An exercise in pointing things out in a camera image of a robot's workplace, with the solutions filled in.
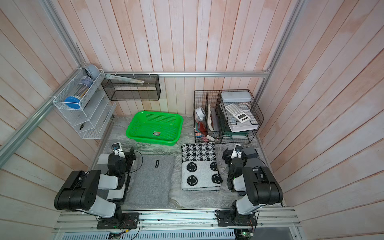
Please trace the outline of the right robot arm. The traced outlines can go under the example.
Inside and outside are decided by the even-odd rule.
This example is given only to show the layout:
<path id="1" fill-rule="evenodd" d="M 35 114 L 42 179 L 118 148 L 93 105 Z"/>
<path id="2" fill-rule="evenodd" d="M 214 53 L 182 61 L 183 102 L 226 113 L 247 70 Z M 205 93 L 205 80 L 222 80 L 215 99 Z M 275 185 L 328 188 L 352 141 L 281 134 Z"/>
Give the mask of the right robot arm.
<path id="1" fill-rule="evenodd" d="M 228 189 L 241 196 L 231 207 L 234 218 L 249 216 L 260 207 L 283 202 L 279 183 L 255 148 L 235 145 L 233 150 L 224 151 L 222 159 L 229 167 Z"/>

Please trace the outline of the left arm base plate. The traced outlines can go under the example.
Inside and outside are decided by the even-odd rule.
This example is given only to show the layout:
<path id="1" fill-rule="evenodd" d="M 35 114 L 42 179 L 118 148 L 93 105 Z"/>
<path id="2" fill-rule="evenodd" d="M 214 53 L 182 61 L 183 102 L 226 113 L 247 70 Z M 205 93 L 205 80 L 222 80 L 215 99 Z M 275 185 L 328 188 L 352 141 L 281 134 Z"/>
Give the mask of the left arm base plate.
<path id="1" fill-rule="evenodd" d="M 139 223 L 139 213 L 121 213 L 115 214 L 112 218 L 101 218 L 98 220 L 98 230 L 122 230 L 136 229 Z"/>

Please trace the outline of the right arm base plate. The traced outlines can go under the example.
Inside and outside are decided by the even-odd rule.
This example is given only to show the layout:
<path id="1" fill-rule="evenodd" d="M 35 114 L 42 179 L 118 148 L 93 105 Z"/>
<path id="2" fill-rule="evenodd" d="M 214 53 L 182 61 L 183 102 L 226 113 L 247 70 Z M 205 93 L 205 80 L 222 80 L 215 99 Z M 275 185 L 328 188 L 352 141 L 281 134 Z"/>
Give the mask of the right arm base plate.
<path id="1" fill-rule="evenodd" d="M 219 227 L 250 226 L 256 227 L 258 219 L 255 214 L 240 215 L 233 211 L 215 210 Z"/>

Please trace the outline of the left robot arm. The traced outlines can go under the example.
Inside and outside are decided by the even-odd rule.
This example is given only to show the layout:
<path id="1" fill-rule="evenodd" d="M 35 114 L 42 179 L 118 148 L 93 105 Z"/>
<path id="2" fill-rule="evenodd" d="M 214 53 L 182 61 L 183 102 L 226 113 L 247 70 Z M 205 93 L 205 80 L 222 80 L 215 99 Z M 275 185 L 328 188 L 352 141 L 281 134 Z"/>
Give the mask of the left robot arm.
<path id="1" fill-rule="evenodd" d="M 54 199 L 57 210 L 83 212 L 102 220 L 120 222 L 124 215 L 117 201 L 124 200 L 130 183 L 135 150 L 114 150 L 107 156 L 108 170 L 73 171 Z"/>

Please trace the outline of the smiley houndstooth scarf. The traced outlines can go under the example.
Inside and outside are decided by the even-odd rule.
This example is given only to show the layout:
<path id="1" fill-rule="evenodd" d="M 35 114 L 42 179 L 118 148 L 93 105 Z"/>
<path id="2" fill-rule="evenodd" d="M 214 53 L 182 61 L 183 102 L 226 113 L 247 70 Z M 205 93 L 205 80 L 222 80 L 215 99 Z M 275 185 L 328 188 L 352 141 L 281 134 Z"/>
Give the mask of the smiley houndstooth scarf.
<path id="1" fill-rule="evenodd" d="M 182 145 L 182 190 L 218 191 L 222 182 L 214 143 Z"/>

